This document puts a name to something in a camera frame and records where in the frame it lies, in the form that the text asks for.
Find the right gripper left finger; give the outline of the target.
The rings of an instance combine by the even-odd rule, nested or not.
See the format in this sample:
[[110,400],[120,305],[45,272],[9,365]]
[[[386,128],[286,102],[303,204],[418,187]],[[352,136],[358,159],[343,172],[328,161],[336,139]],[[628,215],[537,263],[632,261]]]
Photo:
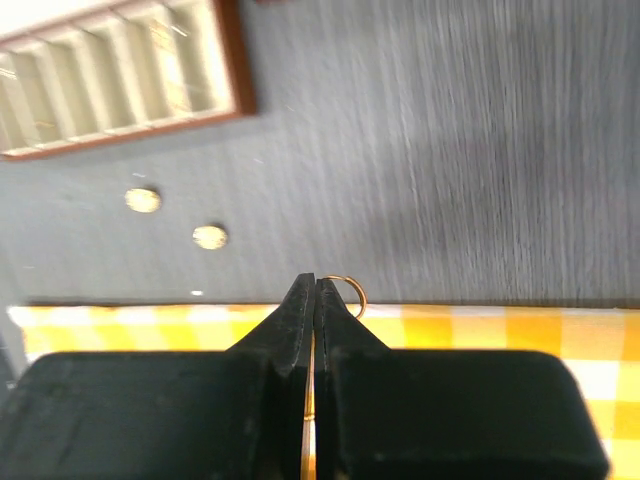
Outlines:
[[315,278],[220,352],[37,360],[1,409],[5,479],[297,479]]

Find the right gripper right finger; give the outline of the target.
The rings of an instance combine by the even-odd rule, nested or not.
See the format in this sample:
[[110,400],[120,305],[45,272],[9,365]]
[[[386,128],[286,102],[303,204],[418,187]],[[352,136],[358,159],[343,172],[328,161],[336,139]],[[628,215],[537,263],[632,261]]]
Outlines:
[[387,347],[316,284],[320,479],[603,479],[578,384],[531,350]]

